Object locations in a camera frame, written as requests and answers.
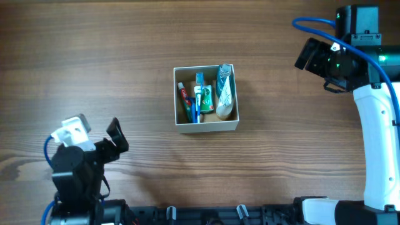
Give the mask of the green Dettol soap box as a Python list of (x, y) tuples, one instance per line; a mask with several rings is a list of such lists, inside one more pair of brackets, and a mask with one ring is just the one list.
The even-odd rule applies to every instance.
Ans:
[(209, 114), (214, 111), (213, 87), (211, 85), (202, 87), (200, 108), (202, 114)]

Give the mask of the blue white toothbrush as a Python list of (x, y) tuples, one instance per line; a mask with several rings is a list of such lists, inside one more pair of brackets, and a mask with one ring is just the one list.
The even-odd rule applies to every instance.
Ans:
[(204, 83), (204, 74), (202, 72), (198, 72), (196, 74), (196, 84), (198, 90), (195, 91), (196, 93), (196, 122), (201, 122), (201, 97), (203, 93), (203, 83)]

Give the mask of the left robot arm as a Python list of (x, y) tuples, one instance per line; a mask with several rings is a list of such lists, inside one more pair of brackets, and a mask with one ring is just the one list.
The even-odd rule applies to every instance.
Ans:
[(46, 161), (52, 169), (52, 181), (57, 189), (49, 224), (103, 224), (107, 209), (101, 185), (109, 187), (104, 165), (119, 159), (129, 144), (117, 118), (113, 118), (104, 138), (92, 142), (91, 127), (83, 114), (70, 117), (51, 133), (44, 145)]

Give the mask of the white leaf-print lotion tube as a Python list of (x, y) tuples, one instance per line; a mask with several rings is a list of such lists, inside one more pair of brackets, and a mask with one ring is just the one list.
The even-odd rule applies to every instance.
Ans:
[(216, 115), (221, 120), (227, 120), (233, 110), (233, 95), (230, 78), (231, 77), (228, 76), (225, 80), (216, 109)]

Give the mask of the Colgate toothpaste tube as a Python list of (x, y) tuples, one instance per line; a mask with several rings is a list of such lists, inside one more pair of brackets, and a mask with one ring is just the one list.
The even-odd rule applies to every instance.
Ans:
[(192, 114), (192, 103), (191, 100), (189, 99), (188, 93), (186, 91), (186, 88), (184, 87), (184, 84), (182, 82), (179, 82), (177, 84), (179, 93), (181, 95), (182, 102), (184, 104), (184, 108), (186, 111), (186, 116), (187, 116), (187, 121), (188, 123), (193, 122), (193, 114)]

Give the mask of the blue disposable razor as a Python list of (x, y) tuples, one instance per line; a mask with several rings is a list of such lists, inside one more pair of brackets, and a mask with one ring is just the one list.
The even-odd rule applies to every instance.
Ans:
[(191, 103), (192, 123), (197, 123), (196, 98), (195, 97), (187, 97), (186, 99)]

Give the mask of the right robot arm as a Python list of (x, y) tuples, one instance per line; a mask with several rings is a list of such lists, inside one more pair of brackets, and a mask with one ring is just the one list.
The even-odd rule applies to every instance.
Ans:
[(297, 197), (291, 221), (298, 224), (399, 223), (399, 47), (384, 46), (379, 8), (350, 5), (336, 10), (334, 35), (292, 25), (311, 34), (295, 65), (324, 79), (332, 93), (351, 93), (362, 125), (366, 182), (361, 201)]

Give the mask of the blue mouthwash bottle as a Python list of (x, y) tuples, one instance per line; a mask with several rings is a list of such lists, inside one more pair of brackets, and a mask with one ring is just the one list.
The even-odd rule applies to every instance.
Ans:
[(217, 82), (216, 82), (216, 94), (220, 97), (226, 79), (231, 75), (232, 67), (230, 64), (222, 64), (219, 66), (217, 71)]

